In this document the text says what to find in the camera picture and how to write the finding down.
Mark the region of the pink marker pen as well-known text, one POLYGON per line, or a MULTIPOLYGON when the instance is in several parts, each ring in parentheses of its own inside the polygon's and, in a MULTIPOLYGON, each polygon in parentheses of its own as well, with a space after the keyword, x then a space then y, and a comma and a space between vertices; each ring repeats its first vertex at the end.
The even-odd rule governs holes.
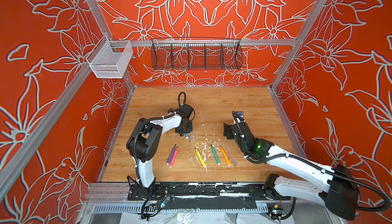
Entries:
POLYGON ((170 167, 170 168, 173 167, 177 154, 178 154, 178 147, 176 148, 176 150, 175 150, 175 152, 174 152, 174 154, 173 154, 172 160, 171 160, 171 162, 170 162, 170 164, 169 164, 169 167, 170 167))

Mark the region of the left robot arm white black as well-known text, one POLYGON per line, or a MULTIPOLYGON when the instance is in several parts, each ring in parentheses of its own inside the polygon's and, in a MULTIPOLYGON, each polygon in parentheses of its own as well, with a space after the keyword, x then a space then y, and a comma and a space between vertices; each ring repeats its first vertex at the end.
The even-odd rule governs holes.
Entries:
POLYGON ((158 150, 161 135, 170 130, 175 130, 181 136, 192 132, 194 114, 192 106, 183 104, 178 109, 171 109, 165 116, 139 119, 126 148, 135 162, 136 181, 143 188, 149 189, 155 184, 152 160, 158 150))

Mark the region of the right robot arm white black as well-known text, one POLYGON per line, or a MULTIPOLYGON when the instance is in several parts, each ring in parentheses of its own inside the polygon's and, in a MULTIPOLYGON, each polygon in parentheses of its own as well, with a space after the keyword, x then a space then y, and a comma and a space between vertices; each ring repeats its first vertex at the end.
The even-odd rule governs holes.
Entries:
POLYGON ((349 169, 318 164, 292 153, 274 143, 256 138, 246 122, 223 125, 223 135, 235 140, 245 159, 253 164, 269 164, 286 170, 301 180, 285 179, 277 174, 268 176, 264 184, 269 198, 290 196, 325 206, 333 214, 352 221, 359 210, 359 183, 349 169))

